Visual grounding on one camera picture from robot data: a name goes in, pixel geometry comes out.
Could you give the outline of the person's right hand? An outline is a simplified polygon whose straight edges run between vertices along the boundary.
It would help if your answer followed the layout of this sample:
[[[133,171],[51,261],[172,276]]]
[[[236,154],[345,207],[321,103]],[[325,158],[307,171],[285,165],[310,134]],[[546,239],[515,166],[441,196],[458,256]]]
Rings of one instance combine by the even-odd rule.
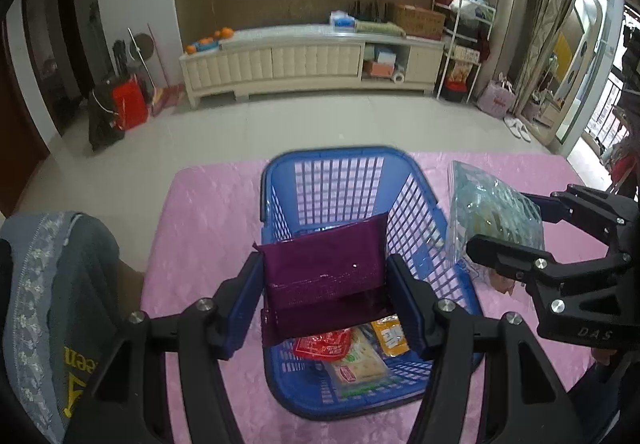
[[[620,361],[620,352],[609,349],[596,349],[591,350],[591,357],[593,360],[602,366],[617,365]]]

